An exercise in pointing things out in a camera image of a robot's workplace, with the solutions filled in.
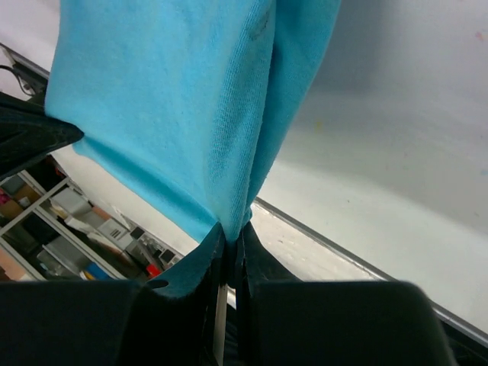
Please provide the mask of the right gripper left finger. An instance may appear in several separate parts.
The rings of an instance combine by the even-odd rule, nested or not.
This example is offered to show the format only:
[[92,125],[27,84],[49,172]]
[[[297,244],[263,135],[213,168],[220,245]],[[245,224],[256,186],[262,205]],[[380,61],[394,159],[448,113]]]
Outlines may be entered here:
[[3,365],[220,365],[225,236],[214,226],[176,265],[131,280],[1,285]]

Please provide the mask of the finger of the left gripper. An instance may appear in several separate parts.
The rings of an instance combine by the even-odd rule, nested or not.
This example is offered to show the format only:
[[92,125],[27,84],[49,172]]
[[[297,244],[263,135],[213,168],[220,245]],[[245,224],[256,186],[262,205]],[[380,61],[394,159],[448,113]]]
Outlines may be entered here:
[[46,116],[42,106],[1,93],[2,179],[83,136],[78,127]]

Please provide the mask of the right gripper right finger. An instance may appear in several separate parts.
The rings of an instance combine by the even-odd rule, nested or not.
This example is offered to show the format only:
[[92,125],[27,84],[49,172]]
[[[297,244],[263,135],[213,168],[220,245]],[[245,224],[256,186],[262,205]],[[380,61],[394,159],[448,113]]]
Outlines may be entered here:
[[302,281],[251,225],[236,243],[239,356],[249,365],[453,365],[427,296],[402,281]]

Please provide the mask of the teal t shirt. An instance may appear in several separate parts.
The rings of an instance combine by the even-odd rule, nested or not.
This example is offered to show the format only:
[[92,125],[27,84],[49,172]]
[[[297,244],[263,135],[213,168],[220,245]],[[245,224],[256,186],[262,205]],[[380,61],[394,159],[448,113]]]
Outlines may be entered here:
[[195,240],[235,242],[323,60],[337,1],[63,1],[46,112]]

